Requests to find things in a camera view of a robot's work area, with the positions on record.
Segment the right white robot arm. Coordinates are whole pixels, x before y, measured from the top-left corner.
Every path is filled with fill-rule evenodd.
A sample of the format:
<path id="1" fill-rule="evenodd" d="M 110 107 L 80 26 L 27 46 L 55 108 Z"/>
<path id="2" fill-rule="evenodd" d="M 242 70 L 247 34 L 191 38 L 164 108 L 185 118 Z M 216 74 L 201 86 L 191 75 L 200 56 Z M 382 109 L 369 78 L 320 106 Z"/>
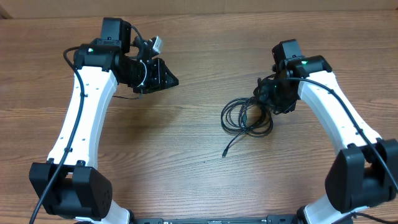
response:
<path id="1" fill-rule="evenodd" d="M 335 150 L 325 194 L 295 215 L 269 215 L 276 223 L 352 223 L 363 210 L 397 197 L 397 140 L 385 140 L 358 114 L 321 56 L 306 57 L 295 39 L 272 49 L 273 74 L 260 79 L 254 96 L 274 114 L 302 100 L 313 111 Z"/>

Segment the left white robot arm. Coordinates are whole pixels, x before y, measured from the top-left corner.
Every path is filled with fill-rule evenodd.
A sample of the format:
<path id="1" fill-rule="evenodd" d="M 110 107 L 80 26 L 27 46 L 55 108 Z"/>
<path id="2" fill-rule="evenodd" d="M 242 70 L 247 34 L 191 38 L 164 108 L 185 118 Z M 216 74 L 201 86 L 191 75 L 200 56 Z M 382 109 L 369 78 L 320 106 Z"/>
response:
<path id="1" fill-rule="evenodd" d="M 106 111 L 119 84 L 137 98 L 175 87 L 178 79 L 159 57 L 160 37 L 143 39 L 129 22 L 106 17 L 101 35 L 72 47 L 72 97 L 60 135 L 29 180 L 38 208 L 78 223 L 134 223 L 134 214 L 113 200 L 111 182 L 98 171 L 98 146 Z"/>

